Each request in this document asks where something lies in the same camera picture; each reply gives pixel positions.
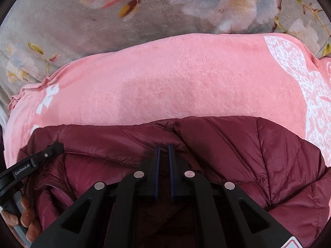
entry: triangular cutout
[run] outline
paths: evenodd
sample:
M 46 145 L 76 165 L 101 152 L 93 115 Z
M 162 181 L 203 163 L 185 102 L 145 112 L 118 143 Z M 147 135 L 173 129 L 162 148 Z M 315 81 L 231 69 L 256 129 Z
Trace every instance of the triangular cutout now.
M 253 210 L 244 200 L 239 200 L 238 203 L 252 234 L 258 233 L 269 227 L 269 223 L 265 221 L 255 210 Z
M 90 199 L 84 201 L 84 203 L 79 208 L 77 208 L 62 224 L 62 228 L 78 234 L 82 229 L 85 217 L 88 210 L 90 209 L 91 202 L 92 201 Z

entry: human hand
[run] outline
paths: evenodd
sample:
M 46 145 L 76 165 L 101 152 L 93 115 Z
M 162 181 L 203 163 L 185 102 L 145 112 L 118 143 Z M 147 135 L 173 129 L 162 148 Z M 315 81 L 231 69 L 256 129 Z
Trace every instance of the human hand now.
M 22 213 L 20 222 L 24 227 L 28 229 L 26 233 L 26 238 L 29 242 L 34 242 L 35 239 L 41 234 L 41 225 L 40 222 L 36 219 L 36 212 L 35 210 L 31 207 L 31 202 L 30 200 L 23 195 L 21 199 L 21 204 L 24 208 L 24 211 Z M 18 218 L 16 215 L 13 215 L 11 213 L 8 213 L 5 210 L 1 211 L 1 215 L 8 225 L 8 227 L 11 229 L 11 231 L 14 233 L 15 237 L 19 239 L 17 236 L 15 230 L 13 229 L 14 226 L 17 226 L 19 224 Z

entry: white sticker with red border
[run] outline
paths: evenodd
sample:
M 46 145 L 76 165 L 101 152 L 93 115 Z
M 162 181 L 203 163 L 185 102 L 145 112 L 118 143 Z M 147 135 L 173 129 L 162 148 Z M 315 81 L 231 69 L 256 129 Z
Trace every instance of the white sticker with red border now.
M 302 248 L 296 237 L 291 237 L 281 248 Z

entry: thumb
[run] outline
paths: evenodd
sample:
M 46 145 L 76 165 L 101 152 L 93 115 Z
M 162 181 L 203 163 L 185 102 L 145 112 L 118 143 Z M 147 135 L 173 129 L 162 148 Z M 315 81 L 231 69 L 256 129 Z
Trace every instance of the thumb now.
M 1 211 L 1 215 L 4 219 L 4 221 L 6 222 L 7 226 L 14 227 L 14 226 L 17 226 L 19 224 L 19 220 L 18 220 L 16 215 L 8 213 L 5 210 Z

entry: round metal pin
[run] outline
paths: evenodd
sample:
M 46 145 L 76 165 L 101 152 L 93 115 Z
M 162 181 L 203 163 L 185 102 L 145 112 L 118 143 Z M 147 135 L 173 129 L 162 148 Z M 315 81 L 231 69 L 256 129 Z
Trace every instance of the round metal pin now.
M 233 190 L 236 186 L 235 186 L 234 183 L 232 183 L 232 182 L 226 182 L 226 183 L 224 184 L 224 187 L 225 187 L 226 189 L 228 189 L 228 190 Z
M 185 173 L 184 173 L 184 175 L 187 177 L 187 178 L 192 178 L 192 177 L 194 177 L 195 176 L 195 173 L 193 172 L 193 171 L 186 171 Z
M 96 189 L 96 190 L 101 190 L 101 189 L 103 189 L 105 187 L 105 183 L 103 183 L 103 182 L 97 182 L 95 185 L 94 185 L 94 188 Z
M 136 171 L 134 174 L 133 174 L 133 176 L 135 177 L 135 178 L 142 178 L 142 177 L 144 177 L 144 172 L 142 172 L 142 171 L 140 171 L 140 170 L 138 170 L 138 171 Z

